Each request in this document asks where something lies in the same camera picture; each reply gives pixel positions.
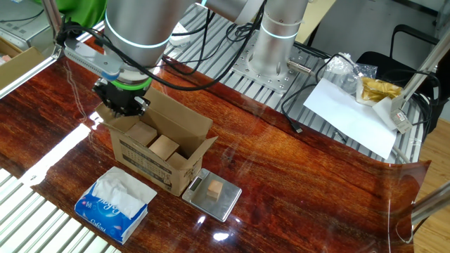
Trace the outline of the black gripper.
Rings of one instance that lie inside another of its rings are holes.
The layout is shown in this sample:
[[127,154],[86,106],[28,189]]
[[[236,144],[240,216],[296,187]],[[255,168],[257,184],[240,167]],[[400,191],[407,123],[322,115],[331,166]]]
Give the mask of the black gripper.
[[97,81],[93,91],[115,117],[143,115],[150,105],[147,88],[119,87],[119,82]]

